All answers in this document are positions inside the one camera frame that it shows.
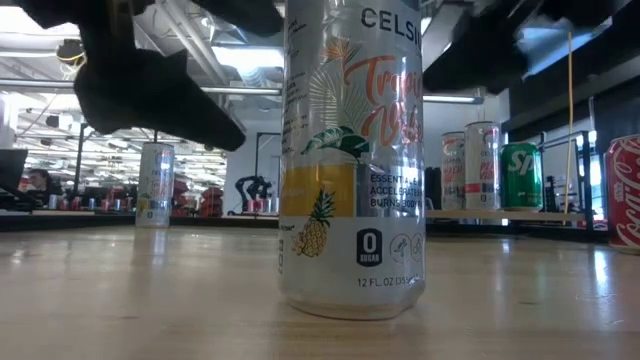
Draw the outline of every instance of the ceiling pipe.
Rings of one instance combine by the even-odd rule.
[[[203,69],[205,67],[208,67],[215,74],[213,76],[211,76],[210,74],[207,74],[207,75],[211,76],[214,80],[217,80],[216,82],[222,83],[223,85],[228,84],[229,80],[225,75],[222,65],[220,65],[220,63],[218,62],[218,59],[216,59],[216,56],[213,53],[213,50],[211,49],[211,46],[207,46],[204,43],[204,41],[202,41],[202,38],[200,37],[201,35],[193,27],[193,25],[191,24],[191,21],[187,18],[184,11],[182,11],[182,9],[180,9],[178,5],[176,5],[175,1],[174,0],[158,0],[156,3],[156,7],[167,18],[167,20],[169,21],[169,26],[171,27],[173,32],[175,32],[176,35],[178,35],[178,38],[180,39],[180,41],[184,44],[185,47],[187,47],[191,55],[193,55],[195,58],[194,53],[197,52],[197,50],[189,49],[189,47],[193,48],[193,45],[191,41],[189,41],[188,37],[185,36],[182,29],[184,29],[187,32],[187,34],[191,37],[191,39],[193,40],[193,44],[195,44],[198,50],[200,51],[199,55],[204,56],[204,59],[206,60],[204,61],[204,63],[206,63],[207,65],[203,66],[203,64],[200,64],[200,61],[198,61],[198,63],[200,64],[200,66],[203,67]]]
[[[202,53],[200,53],[198,49],[196,49],[193,46],[193,44],[189,41],[189,39],[187,39],[187,36],[182,32],[182,29],[180,28],[180,26],[178,26],[178,24],[175,22],[175,20],[173,20],[171,15],[169,15],[169,13],[164,8],[164,6],[158,4],[156,8],[158,9],[158,12],[162,14],[162,16],[164,16],[164,18],[169,23],[169,27],[171,27],[171,30],[173,30],[173,32],[178,36],[178,39],[180,39],[180,42],[182,42],[182,44],[187,49],[189,54],[193,56],[193,59],[198,63],[198,65],[200,65],[200,67],[207,74],[207,76],[214,79],[215,81],[222,81],[220,76],[216,73],[216,70],[213,68],[213,66],[207,62],[207,60],[204,58]]]

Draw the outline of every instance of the pineapple illustration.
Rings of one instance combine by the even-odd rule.
[[[294,240],[293,251],[298,256],[304,254],[310,258],[320,256],[327,245],[327,230],[331,226],[329,218],[335,210],[333,207],[334,193],[328,194],[324,188],[320,190],[309,220],[304,224],[304,229],[299,232]]]

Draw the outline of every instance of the sprite can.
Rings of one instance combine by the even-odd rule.
[[[501,156],[502,207],[505,211],[542,209],[542,161],[532,143],[505,145]]]

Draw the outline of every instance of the coca-cola can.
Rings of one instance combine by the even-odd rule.
[[[464,209],[463,131],[442,135],[442,210]]]
[[[500,209],[500,125],[489,121],[467,125],[465,153],[466,208]]]
[[[640,254],[640,135],[613,140],[605,158],[609,244]]]

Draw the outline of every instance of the person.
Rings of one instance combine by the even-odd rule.
[[[47,170],[32,169],[29,171],[29,182],[36,191],[46,192],[53,187],[53,179]]]
[[[31,169],[29,170],[29,182],[34,187],[28,191],[28,194],[46,204],[49,201],[49,195],[61,195],[62,189],[57,185],[47,170]]]

